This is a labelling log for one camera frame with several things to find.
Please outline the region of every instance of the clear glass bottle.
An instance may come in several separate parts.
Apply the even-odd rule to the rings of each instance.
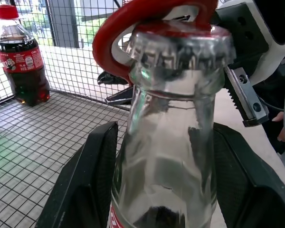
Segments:
[[[173,37],[140,26],[127,50],[136,60],[135,93],[114,173],[111,228],[208,228],[216,206],[214,100],[235,57],[232,38],[218,27],[166,23]]]
[[[15,6],[0,5],[0,61],[15,98],[34,106],[49,99],[49,83],[38,42],[18,16]]]

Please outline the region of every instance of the red bottle opener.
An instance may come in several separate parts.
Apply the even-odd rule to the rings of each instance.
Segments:
[[[124,78],[129,84],[130,67],[117,62],[112,55],[112,44],[115,39],[127,28],[149,19],[161,19],[174,7],[182,5],[197,6],[199,14],[195,18],[194,25],[207,27],[210,30],[210,18],[217,7],[217,0],[133,0],[114,12],[102,25],[93,41],[93,56],[97,64],[106,72]],[[164,21],[144,24],[139,28],[152,33],[155,28],[161,31],[167,28]],[[183,36],[180,32],[173,33],[174,36]]]

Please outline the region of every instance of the person's hand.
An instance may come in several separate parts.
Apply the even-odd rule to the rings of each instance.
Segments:
[[[283,120],[284,118],[284,112],[280,112],[275,118],[272,119],[273,122],[279,122]],[[285,128],[283,128],[278,136],[278,141],[285,142]]]

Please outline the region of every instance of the mesh floor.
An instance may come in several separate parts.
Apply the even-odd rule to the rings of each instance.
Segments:
[[[117,150],[128,112],[57,92],[28,107],[0,104],[0,228],[34,227],[59,173],[95,127],[119,125]]]

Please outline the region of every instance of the bottle cap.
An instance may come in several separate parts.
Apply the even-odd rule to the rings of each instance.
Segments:
[[[138,25],[127,53],[147,68],[172,70],[217,69],[236,57],[232,36],[224,28],[173,20]]]
[[[16,6],[2,4],[0,5],[0,19],[16,19],[19,17]]]

